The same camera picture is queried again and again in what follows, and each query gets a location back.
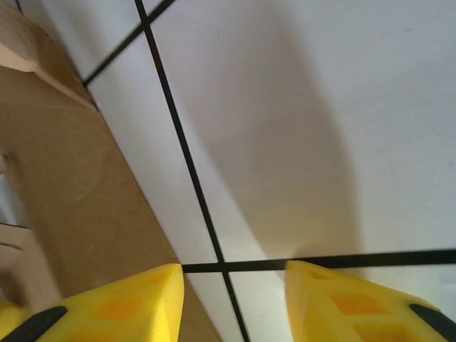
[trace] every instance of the yellow plastic part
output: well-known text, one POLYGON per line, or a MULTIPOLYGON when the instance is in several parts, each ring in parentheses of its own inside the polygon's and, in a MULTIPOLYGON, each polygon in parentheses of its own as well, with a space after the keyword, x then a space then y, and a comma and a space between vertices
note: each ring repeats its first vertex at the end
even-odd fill
POLYGON ((9 303, 0 301, 0 339, 11 333, 27 316, 27 311, 9 303))
POLYGON ((417 297, 303 261, 289 261, 286 305, 295 342, 445 342, 408 304, 417 297))
POLYGON ((168 264, 64 299, 68 312, 38 342, 177 342, 184 279, 168 264))

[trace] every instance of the black ceiling grid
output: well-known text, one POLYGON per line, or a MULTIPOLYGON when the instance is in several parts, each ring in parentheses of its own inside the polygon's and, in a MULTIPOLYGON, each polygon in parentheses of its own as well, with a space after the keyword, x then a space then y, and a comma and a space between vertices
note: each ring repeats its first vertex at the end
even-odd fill
POLYGON ((239 307, 232 280, 229 276, 230 272, 242 271, 281 271, 285 269, 288 260, 301 260, 311 262, 320 266, 331 269, 340 268, 356 268, 356 267, 380 267, 380 266, 420 266, 420 265, 441 265, 441 264, 456 264, 456 249, 436 249, 436 250, 418 250, 418 251, 399 251, 387 253, 373 254, 352 254, 352 255, 336 255, 336 256, 313 256, 299 259, 268 259, 268 260, 253 260, 253 261, 225 261, 222 248, 217 237, 209 208, 204 197, 204 192, 200 184, 200 179, 197 174, 192 154, 185 137, 185 132, 182 128, 180 118, 172 97, 170 85, 167 81, 165 69, 160 58, 160 54, 155 42, 155 38, 150 28, 150 24, 163 14, 169 6, 176 0, 163 0, 155 7, 148 15, 146 14, 142 0, 135 0, 135 5, 140 16, 140 24, 138 24, 126 38, 124 38, 116 48, 95 68, 95 70, 83 81, 85 87, 98 77, 142 32, 145 33, 147 43, 150 47, 152 59, 157 69, 157 74, 165 94, 165 99, 170 110, 170 115, 177 133, 177 137, 182 148, 182 153, 187 163, 192 184, 197 195, 197 199, 204 217, 207 231, 214 247, 217 256, 216 263, 206 264, 185 264, 183 270, 186 274, 195 273, 213 273, 222 274, 225 286, 227 288, 230 301, 233 306, 235 316, 239 325, 244 342, 250 342, 247 326, 244 322, 242 311, 239 307))

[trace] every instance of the cardboard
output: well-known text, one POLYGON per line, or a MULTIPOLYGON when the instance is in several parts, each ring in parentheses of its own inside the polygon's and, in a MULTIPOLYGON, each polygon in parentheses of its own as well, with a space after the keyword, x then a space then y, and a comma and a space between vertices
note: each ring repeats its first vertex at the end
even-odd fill
MULTIPOLYGON (((177 262, 72 65, 1 2, 0 149, 64 296, 177 262)), ((219 341, 185 290, 180 341, 219 341)))

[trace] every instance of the yellow object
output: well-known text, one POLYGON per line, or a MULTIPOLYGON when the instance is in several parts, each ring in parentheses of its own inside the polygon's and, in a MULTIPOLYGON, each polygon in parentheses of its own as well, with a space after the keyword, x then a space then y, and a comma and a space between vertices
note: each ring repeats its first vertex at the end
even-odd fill
POLYGON ((289 261, 286 305, 295 342, 447 341, 409 304, 417 297, 303 261, 289 261))
POLYGON ((182 267, 160 266, 56 303, 38 342, 177 342, 183 299, 182 267))
POLYGON ((11 333, 26 316, 26 310, 20 306, 8 301, 0 301, 0 339, 11 333))

